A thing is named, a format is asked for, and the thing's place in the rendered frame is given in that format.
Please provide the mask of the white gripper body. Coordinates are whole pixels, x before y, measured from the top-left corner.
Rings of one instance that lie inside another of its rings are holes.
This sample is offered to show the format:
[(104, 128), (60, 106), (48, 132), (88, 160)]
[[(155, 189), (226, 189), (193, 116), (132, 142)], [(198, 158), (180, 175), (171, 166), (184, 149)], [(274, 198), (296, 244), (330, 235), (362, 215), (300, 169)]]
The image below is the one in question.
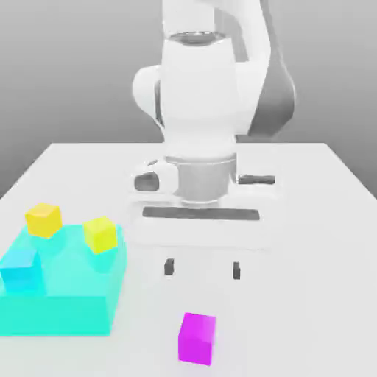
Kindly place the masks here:
[(128, 204), (128, 241), (143, 246), (267, 249), (274, 225), (275, 205), (264, 201), (212, 208), (141, 200)]

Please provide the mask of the small yellow cube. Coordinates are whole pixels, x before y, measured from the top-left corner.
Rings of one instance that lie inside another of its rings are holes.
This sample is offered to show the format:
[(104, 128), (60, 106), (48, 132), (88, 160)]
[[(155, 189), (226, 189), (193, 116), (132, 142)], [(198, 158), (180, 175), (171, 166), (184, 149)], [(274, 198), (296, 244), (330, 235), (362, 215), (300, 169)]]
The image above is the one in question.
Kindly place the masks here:
[(116, 225), (106, 216), (83, 223), (85, 242), (94, 254), (112, 250), (118, 246)]

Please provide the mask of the small magenta cube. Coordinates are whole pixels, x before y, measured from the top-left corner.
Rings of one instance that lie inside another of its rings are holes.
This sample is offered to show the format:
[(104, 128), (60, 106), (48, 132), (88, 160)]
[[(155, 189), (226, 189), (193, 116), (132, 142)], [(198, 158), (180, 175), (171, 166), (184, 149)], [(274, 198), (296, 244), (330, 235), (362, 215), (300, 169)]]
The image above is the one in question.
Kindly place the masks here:
[(215, 333), (216, 317), (186, 312), (178, 334), (178, 360), (210, 366)]

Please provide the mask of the small orange cube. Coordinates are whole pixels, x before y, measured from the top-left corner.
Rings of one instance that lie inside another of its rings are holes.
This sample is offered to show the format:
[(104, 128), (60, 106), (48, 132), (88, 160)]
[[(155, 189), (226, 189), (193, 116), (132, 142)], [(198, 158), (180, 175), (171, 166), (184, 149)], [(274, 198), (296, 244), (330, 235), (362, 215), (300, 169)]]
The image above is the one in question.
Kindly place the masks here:
[(63, 226), (60, 207), (39, 203), (25, 213), (29, 234), (48, 239)]

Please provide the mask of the small blue cube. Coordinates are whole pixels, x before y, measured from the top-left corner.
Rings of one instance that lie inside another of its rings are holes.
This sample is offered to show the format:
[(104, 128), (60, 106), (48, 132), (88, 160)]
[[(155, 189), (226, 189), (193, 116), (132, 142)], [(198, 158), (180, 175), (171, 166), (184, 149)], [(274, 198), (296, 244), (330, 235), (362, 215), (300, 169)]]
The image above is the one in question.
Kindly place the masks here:
[(0, 260), (0, 296), (45, 294), (39, 252), (32, 248), (9, 249)]

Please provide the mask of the large turquoise box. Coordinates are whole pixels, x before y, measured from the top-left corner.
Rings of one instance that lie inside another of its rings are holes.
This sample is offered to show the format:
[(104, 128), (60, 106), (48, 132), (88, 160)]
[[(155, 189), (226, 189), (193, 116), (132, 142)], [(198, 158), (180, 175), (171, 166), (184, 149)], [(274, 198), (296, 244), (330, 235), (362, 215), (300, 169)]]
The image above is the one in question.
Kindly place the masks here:
[(82, 225), (65, 225), (49, 239), (22, 228), (7, 252), (36, 252), (37, 266), (16, 283), (0, 262), (0, 336), (110, 334), (127, 264), (120, 226), (116, 235), (116, 247), (95, 254)]

